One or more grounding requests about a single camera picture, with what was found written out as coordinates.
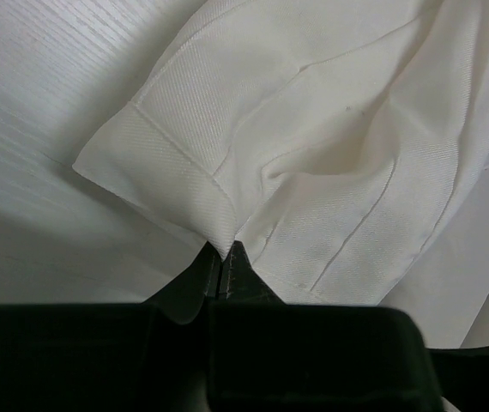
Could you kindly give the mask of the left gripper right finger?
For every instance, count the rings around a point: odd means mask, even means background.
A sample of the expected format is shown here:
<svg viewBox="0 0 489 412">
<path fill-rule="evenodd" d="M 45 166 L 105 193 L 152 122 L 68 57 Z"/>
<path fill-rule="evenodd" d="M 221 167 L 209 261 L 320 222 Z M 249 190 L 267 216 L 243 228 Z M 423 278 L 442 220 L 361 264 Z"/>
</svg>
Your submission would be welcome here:
<svg viewBox="0 0 489 412">
<path fill-rule="evenodd" d="M 208 404 L 213 411 L 439 411 L 442 395 L 405 312 L 283 303 L 237 242 L 208 305 Z"/>
</svg>

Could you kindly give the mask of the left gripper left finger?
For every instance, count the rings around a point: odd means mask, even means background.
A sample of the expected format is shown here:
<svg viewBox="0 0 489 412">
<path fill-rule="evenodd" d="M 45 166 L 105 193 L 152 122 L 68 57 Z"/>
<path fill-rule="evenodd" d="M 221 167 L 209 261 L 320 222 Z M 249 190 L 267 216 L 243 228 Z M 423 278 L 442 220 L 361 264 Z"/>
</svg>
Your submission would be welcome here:
<svg viewBox="0 0 489 412">
<path fill-rule="evenodd" d="M 0 305 L 0 411 L 165 406 L 203 365 L 202 309 L 220 263 L 205 245 L 141 303 Z"/>
</svg>

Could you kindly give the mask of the white skirt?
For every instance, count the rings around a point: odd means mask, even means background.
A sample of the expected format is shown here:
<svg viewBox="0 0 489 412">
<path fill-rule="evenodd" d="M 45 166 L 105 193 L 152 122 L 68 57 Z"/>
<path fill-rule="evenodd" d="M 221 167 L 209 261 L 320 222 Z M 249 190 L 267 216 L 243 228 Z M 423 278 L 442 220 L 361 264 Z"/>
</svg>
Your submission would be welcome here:
<svg viewBox="0 0 489 412">
<path fill-rule="evenodd" d="M 286 302 L 462 344 L 489 292 L 489 1 L 207 1 L 74 170 Z"/>
</svg>

